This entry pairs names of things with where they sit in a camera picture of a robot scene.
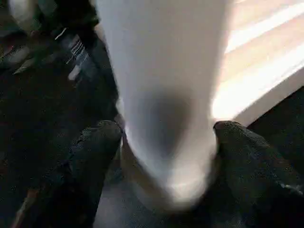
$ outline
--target white post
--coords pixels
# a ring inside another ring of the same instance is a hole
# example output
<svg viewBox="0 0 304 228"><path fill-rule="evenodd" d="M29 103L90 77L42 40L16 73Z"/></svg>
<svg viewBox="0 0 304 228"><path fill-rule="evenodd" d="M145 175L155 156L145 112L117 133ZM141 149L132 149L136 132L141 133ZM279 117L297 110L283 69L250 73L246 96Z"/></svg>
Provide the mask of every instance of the white post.
<svg viewBox="0 0 304 228"><path fill-rule="evenodd" d="M97 1L128 143L147 178L129 175L158 207L192 206L216 154L210 105L229 1Z"/></svg>

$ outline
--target white cylindrical object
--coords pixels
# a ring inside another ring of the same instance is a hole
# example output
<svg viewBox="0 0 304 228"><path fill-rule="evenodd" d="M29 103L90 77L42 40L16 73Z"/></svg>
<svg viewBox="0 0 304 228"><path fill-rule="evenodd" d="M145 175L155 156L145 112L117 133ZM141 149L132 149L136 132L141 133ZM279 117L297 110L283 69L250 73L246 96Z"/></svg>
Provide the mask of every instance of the white cylindrical object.
<svg viewBox="0 0 304 228"><path fill-rule="evenodd" d="M210 116L228 0L99 0L128 143L164 208L205 192L216 154ZM133 180L146 192L142 180Z"/></svg>

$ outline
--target white pole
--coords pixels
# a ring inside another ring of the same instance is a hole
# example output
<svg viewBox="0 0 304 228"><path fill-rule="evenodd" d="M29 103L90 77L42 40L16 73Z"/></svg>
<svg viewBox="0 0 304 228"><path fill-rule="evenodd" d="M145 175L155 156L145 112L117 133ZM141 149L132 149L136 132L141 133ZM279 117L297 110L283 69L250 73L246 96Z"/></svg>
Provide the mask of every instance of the white pole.
<svg viewBox="0 0 304 228"><path fill-rule="evenodd" d="M208 186L216 154L210 105L228 2L97 2L128 143L146 179L129 175L145 199L164 209L193 205ZM127 172L139 172L129 162Z"/></svg>

